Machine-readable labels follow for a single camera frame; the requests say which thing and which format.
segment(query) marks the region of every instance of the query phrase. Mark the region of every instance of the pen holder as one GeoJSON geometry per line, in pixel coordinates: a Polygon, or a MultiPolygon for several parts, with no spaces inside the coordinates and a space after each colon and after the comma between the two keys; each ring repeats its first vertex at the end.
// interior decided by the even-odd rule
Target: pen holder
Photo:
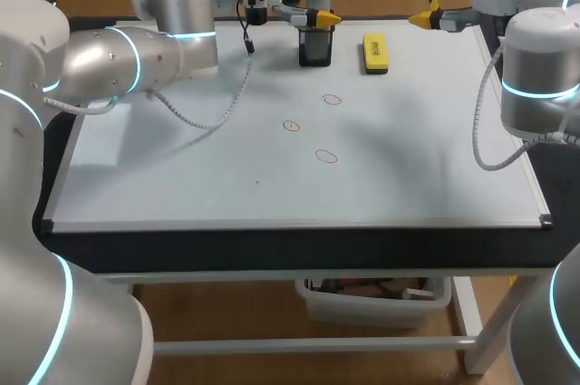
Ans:
{"type": "Polygon", "coordinates": [[[298,29],[298,62],[300,66],[330,66],[333,55],[331,29],[298,29]]]}

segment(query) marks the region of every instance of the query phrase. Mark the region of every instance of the plastic storage bin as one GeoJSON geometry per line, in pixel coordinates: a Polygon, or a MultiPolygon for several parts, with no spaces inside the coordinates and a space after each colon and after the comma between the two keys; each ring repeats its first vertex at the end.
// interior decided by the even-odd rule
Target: plastic storage bin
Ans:
{"type": "Polygon", "coordinates": [[[368,324],[392,328],[418,328],[433,312],[451,301],[451,279],[429,278],[425,290],[435,293],[432,301],[404,301],[322,293],[310,290],[309,279],[295,282],[296,291],[306,300],[308,316],[323,322],[368,324]]]}

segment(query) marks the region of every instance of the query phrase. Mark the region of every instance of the black cable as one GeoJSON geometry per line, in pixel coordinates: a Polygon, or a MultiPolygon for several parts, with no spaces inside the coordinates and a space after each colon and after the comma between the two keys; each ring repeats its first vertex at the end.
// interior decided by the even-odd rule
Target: black cable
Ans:
{"type": "Polygon", "coordinates": [[[239,13],[239,6],[241,5],[242,1],[243,0],[237,0],[236,14],[237,14],[237,20],[239,21],[239,25],[242,26],[242,31],[244,32],[244,45],[246,46],[247,55],[251,56],[256,49],[254,48],[254,43],[250,39],[249,34],[247,34],[247,28],[248,28],[248,26],[250,26],[250,24],[248,22],[246,22],[246,24],[244,24],[244,20],[242,19],[242,15],[241,15],[241,13],[239,13]]]}

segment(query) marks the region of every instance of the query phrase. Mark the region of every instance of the cable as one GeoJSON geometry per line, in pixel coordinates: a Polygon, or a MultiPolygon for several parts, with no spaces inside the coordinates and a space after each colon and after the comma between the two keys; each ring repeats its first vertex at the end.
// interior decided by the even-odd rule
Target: cable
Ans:
{"type": "Polygon", "coordinates": [[[111,111],[113,107],[117,105],[119,102],[119,97],[112,97],[111,101],[106,106],[103,107],[91,107],[91,108],[84,108],[84,107],[76,107],[72,106],[71,104],[67,104],[62,101],[57,101],[52,98],[44,97],[44,104],[50,106],[54,109],[58,109],[59,111],[66,111],[67,113],[71,113],[73,115],[102,115],[103,113],[107,113],[111,111]]]}
{"type": "Polygon", "coordinates": [[[534,148],[540,142],[564,142],[570,145],[580,147],[580,139],[577,138],[576,136],[572,136],[561,132],[553,132],[553,133],[550,132],[539,134],[535,136],[532,140],[528,140],[521,147],[519,147],[511,156],[509,156],[501,163],[498,163],[497,165],[488,165],[481,159],[481,156],[479,154],[478,134],[479,134],[479,118],[481,116],[481,108],[483,105],[483,96],[485,94],[486,84],[488,83],[489,75],[496,66],[499,56],[501,56],[503,51],[504,44],[501,43],[496,52],[494,53],[494,55],[492,56],[491,61],[489,61],[488,68],[483,74],[483,79],[481,79],[481,84],[479,85],[478,99],[475,104],[475,114],[473,115],[473,129],[471,131],[471,143],[473,146],[473,155],[475,156],[475,160],[478,162],[478,165],[482,169],[487,171],[503,169],[511,165],[514,161],[519,159],[519,157],[522,154],[534,148]]]}
{"type": "Polygon", "coordinates": [[[244,80],[242,81],[242,84],[241,84],[239,90],[237,91],[236,96],[234,97],[231,104],[227,108],[226,113],[224,113],[224,115],[221,117],[221,119],[218,122],[216,122],[215,124],[212,124],[212,125],[200,124],[199,122],[195,122],[193,120],[186,118],[183,114],[181,114],[169,102],[169,100],[167,98],[165,98],[165,96],[163,96],[163,94],[161,94],[160,92],[157,92],[157,91],[151,91],[150,93],[152,95],[154,95],[155,97],[157,97],[157,99],[159,101],[161,101],[163,104],[165,104],[165,107],[167,107],[171,111],[171,113],[173,113],[175,116],[177,116],[179,119],[181,119],[182,121],[184,121],[186,124],[190,125],[191,127],[195,127],[196,129],[201,129],[201,130],[217,130],[219,127],[221,127],[222,125],[224,125],[226,123],[227,119],[232,115],[232,113],[236,109],[236,106],[239,103],[240,97],[242,96],[242,94],[246,90],[247,80],[248,80],[249,75],[250,75],[251,67],[252,67],[252,60],[248,59],[247,60],[247,67],[246,67],[246,74],[244,75],[244,80]]]}
{"type": "Polygon", "coordinates": [[[249,34],[247,34],[247,28],[248,28],[248,26],[250,26],[250,24],[248,22],[246,22],[246,25],[244,25],[244,20],[242,19],[242,15],[241,15],[241,13],[239,13],[239,6],[241,4],[242,4],[242,0],[237,0],[237,2],[236,2],[237,20],[239,21],[239,24],[242,26],[242,30],[244,31],[244,45],[246,46],[247,55],[251,56],[256,51],[256,48],[254,48],[254,42],[250,38],[249,34]]]}

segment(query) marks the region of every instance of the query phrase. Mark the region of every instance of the white metal frame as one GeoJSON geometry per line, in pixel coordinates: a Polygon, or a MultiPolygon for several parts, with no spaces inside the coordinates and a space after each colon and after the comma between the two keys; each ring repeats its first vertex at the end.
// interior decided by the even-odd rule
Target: white metal frame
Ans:
{"type": "Polygon", "coordinates": [[[103,274],[101,277],[130,290],[133,284],[179,284],[209,281],[280,281],[299,278],[378,277],[378,276],[449,276],[452,277],[453,303],[458,317],[460,336],[449,337],[363,337],[363,338],[303,338],[281,340],[225,340],[203,342],[155,342],[158,356],[222,355],[241,353],[314,353],[359,351],[464,351],[468,374],[484,374],[504,350],[511,316],[529,290],[546,270],[515,269],[442,269],[417,270],[304,270],[304,271],[244,271],[199,272],[170,274],[103,274]],[[485,326],[481,324],[479,308],[468,275],[524,274],[507,292],[485,326]]]}

